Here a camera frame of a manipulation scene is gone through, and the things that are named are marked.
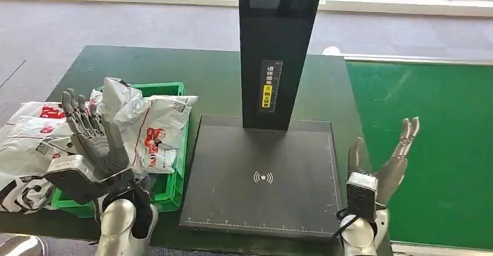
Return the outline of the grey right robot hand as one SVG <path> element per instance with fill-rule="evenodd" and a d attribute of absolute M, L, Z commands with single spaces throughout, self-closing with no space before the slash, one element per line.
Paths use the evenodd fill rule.
<path fill-rule="evenodd" d="M 378 172 L 373 173 L 364 170 L 361 166 L 363 155 L 367 154 L 367 148 L 363 137 L 359 136 L 349 149 L 348 184 L 374 190 L 376 204 L 386 207 L 403 181 L 408 167 L 407 155 L 419 130 L 418 117 L 404 118 L 402 132 L 393 153 Z"/>

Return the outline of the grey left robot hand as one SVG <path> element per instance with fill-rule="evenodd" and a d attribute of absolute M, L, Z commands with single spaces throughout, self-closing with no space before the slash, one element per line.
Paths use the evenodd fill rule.
<path fill-rule="evenodd" d="M 71 140 L 78 152 L 104 179 L 128 168 L 129 158 L 121 132 L 112 116 L 97 113 L 95 104 L 85 105 L 85 96 L 72 88 L 62 93 L 62 108 L 72 131 Z"/>

